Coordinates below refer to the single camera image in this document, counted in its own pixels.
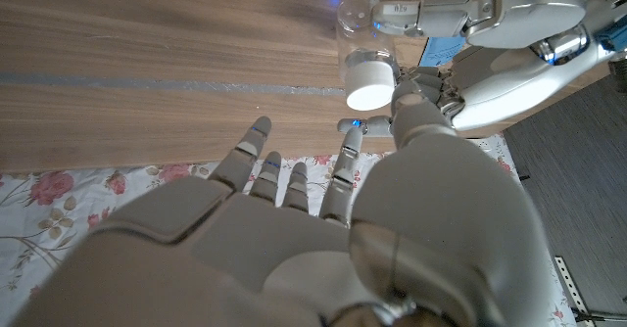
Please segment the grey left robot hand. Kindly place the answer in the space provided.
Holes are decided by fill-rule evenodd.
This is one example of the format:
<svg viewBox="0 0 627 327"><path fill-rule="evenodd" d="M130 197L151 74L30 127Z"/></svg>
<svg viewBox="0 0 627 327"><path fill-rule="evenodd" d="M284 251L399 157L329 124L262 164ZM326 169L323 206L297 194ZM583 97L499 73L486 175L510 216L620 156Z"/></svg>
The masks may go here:
<svg viewBox="0 0 627 327"><path fill-rule="evenodd" d="M401 83L392 37L461 37L468 47L449 76L422 72L418 82L457 130L517 116L603 60L595 35L608 17L600 7L600 0L346 0L337 11L346 103L356 111L391 103Z"/></svg>

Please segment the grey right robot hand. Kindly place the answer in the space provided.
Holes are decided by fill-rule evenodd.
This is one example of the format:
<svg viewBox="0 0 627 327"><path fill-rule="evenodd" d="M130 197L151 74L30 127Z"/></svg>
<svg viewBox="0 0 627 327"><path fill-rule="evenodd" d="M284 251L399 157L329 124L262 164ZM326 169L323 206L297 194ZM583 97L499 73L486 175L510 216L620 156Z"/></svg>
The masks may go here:
<svg viewBox="0 0 627 327"><path fill-rule="evenodd" d="M360 190L362 132L342 145L320 213L307 169L279 194L253 165L259 118L206 179L112 213L15 317L18 326L541 326L552 275L529 196L457 136L428 93L392 98L396 151Z"/></svg>

